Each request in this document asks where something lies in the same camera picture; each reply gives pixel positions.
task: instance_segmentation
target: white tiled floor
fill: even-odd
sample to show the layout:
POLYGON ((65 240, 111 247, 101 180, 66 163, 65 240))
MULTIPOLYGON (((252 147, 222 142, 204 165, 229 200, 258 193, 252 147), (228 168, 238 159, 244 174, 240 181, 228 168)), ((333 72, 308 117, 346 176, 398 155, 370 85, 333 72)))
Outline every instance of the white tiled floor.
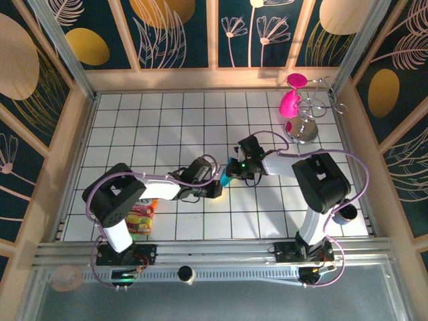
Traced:
MULTIPOLYGON (((112 165, 125 162, 137 172, 166 174, 188 166, 204 153, 223 166, 235 156, 237 142, 250 132, 283 134, 278 106, 283 92, 206 92, 102 95, 82 163, 64 241, 89 241, 99 232, 84 215, 83 190, 112 165)), ((328 102, 326 93, 319 99, 328 102)), ((343 149, 331 110, 317 120, 319 137, 310 145, 290 145, 292 153, 319 148, 343 149)), ((276 136, 257 137, 265 150, 285 148, 276 136)), ((332 155, 352 182, 346 157, 332 155)), ((358 217, 333 236, 368 235, 368 220, 356 202, 358 217)), ((160 200, 149 241, 294 237, 307 205, 296 179, 264 177, 257 187, 233 180, 218 199, 190 204, 160 200)))

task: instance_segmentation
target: blue object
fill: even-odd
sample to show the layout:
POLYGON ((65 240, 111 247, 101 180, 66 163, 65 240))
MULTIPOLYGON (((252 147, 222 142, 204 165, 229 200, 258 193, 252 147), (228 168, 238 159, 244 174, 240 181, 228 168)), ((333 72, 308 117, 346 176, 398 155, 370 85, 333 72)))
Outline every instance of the blue object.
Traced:
MULTIPOLYGON (((227 163, 227 166, 229 166, 231 159, 232 159, 232 157, 229 158, 229 162, 227 163)), ((230 184, 230 182, 232 181, 231 177, 226 176, 227 166, 223 169, 223 172, 221 172, 220 184, 223 187, 227 187, 230 184)))

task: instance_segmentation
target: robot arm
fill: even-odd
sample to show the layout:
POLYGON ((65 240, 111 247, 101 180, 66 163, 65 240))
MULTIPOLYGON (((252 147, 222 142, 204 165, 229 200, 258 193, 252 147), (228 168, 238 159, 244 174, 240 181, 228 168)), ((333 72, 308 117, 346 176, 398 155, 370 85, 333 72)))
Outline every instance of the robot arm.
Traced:
POLYGON ((329 244, 323 231, 326 218, 323 215, 341 204, 351 191, 350 183, 332 157, 323 153, 302 159, 298 155, 284 157, 272 150, 265 152, 253 135, 239 141, 235 151, 237 158, 229 159, 223 171, 223 185, 231 179, 254 180, 255 174, 297 179, 308 210, 296 234, 296 248, 292 251, 301 253, 303 259, 316 256, 329 244))
MULTIPOLYGON (((188 168, 178 169, 173 173, 168 173, 168 176, 176 179, 177 182, 199 184, 207 182, 207 177, 212 170, 211 164, 199 157, 188 168)), ((107 171, 84 191, 82 198, 85 203, 98 182, 111 174, 123 172, 132 171, 124 163, 119 163, 107 171)), ((216 180, 203 187, 188 187, 162 179, 143 178, 138 180, 132 175, 121 176, 112 178, 101 185, 92 198, 90 210, 100 223, 100 231, 108 240, 110 247, 120 257, 119 260, 126 263, 127 258, 132 257, 134 242, 128 232, 125 218, 139 199, 179 200, 189 195, 213 199, 220 196, 221 192, 222 186, 216 180)))

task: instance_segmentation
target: snack bag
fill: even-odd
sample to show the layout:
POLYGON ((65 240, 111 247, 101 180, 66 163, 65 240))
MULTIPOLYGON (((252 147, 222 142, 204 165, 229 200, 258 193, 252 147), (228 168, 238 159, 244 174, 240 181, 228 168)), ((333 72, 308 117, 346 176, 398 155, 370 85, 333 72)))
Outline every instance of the snack bag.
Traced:
POLYGON ((140 199, 126 216, 126 226, 133 234, 150 235, 158 199, 140 199))

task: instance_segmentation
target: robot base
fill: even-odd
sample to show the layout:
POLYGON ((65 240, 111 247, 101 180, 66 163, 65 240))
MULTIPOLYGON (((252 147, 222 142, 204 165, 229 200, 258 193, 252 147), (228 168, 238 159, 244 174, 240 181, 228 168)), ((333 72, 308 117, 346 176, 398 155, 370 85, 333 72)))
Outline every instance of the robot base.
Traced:
POLYGON ((297 233, 295 242, 274 243, 276 263, 334 261, 332 244, 324 238, 316 245, 308 245, 297 233))

